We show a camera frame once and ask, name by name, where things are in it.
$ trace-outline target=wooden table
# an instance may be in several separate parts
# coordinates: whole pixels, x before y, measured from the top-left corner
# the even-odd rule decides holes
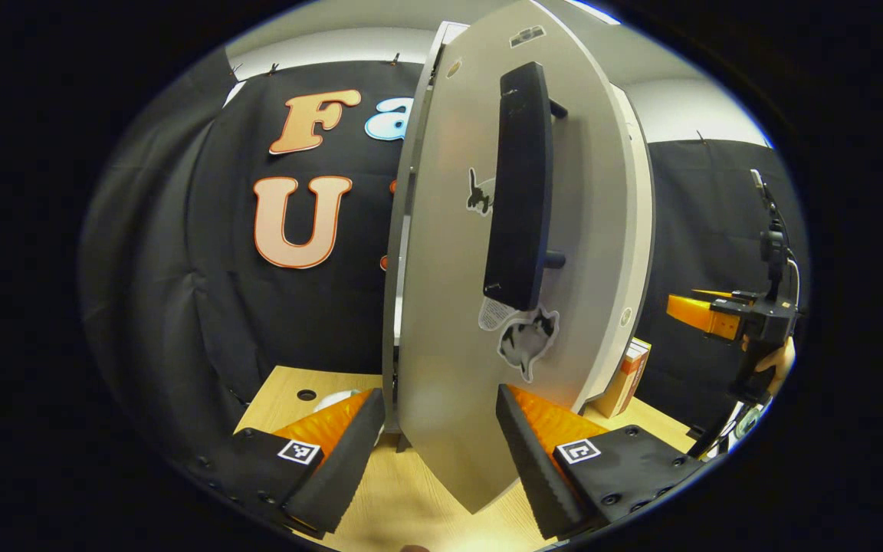
[[[379,374],[323,373],[277,366],[235,432],[245,427],[271,432],[308,416],[326,395],[381,384]],[[314,391],[317,398],[299,399],[298,392],[305,389]],[[635,423],[684,453],[694,444],[687,437],[686,425],[636,398],[612,419],[600,415],[591,405],[584,416],[604,429]],[[335,534],[327,534],[322,541],[295,534],[344,552],[397,552],[406,544],[421,545],[431,552],[532,552],[555,541],[540,537],[519,482],[472,516],[432,475],[414,448],[397,453],[397,438],[381,436]]]

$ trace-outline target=letter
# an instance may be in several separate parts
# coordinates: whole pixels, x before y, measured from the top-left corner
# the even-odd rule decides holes
[[[381,112],[367,120],[364,129],[372,139],[398,140],[407,132],[407,118],[411,114],[414,98],[390,98],[377,104]],[[404,108],[404,111],[393,111]]]
[[[271,144],[269,151],[274,155],[292,151],[311,150],[322,143],[322,136],[315,135],[316,123],[322,123],[323,130],[332,130],[343,115],[343,104],[360,104],[357,90],[339,90],[294,97],[284,102],[290,109],[284,120],[281,137]]]
[[[263,258],[284,268],[310,268],[326,261],[336,244],[340,200],[353,188],[353,181],[343,177],[318,177],[309,182],[316,195],[316,211],[312,238],[302,245],[290,244],[284,238],[284,211],[288,196],[298,188],[292,178],[259,179],[254,183],[258,196],[254,217],[254,244]]]

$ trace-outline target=ceiling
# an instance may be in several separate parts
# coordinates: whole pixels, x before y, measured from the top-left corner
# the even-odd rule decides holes
[[[228,44],[228,56],[314,32],[394,27],[434,31],[442,21],[472,24],[517,0],[318,0],[266,21]],[[542,0],[595,55],[609,80],[623,84],[659,78],[707,78],[688,62],[627,25],[608,25],[565,0]]]

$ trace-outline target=sticker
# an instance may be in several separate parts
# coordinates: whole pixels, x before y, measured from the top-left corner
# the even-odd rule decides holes
[[[445,78],[451,78],[456,71],[462,68],[462,58],[455,60],[455,63],[451,64],[451,67],[448,68],[448,73],[445,75]]]
[[[557,450],[561,451],[561,454],[564,455],[564,460],[567,460],[568,464],[578,464],[578,462],[584,462],[588,458],[595,458],[597,455],[602,454],[588,439],[557,445]]]
[[[487,332],[500,329],[504,322],[517,312],[519,311],[516,308],[508,304],[483,296],[483,307],[479,310],[479,327]]]
[[[518,32],[516,36],[513,36],[509,39],[509,47],[515,48],[520,44],[523,44],[527,41],[532,41],[534,38],[540,38],[543,36],[543,27],[540,25],[535,25],[535,27],[525,28],[522,31]]]
[[[497,353],[509,366],[520,371],[527,383],[533,383],[533,364],[554,344],[560,334],[560,314],[547,312],[538,304],[526,318],[515,318],[500,335]]]
[[[465,208],[476,211],[484,217],[493,212],[493,192],[497,188],[497,179],[490,178],[476,185],[476,169],[469,167],[469,200]]]
[[[407,132],[407,119],[414,98],[389,98],[377,104],[378,114],[363,127],[367,136],[376,140],[401,140]]]
[[[281,452],[277,455],[284,458],[284,460],[291,460],[292,462],[298,462],[298,464],[309,465],[309,462],[312,462],[312,458],[315,458],[315,455],[319,450],[319,445],[310,445],[292,439],[288,441],[287,445],[284,445],[284,448],[282,448]]]

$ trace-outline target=door handle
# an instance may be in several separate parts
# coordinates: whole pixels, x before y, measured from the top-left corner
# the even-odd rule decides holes
[[[500,143],[493,222],[483,295],[519,311],[540,298],[544,268],[564,266],[564,253],[547,251],[553,137],[550,117],[567,109],[547,95],[543,66],[529,62],[500,78]]]

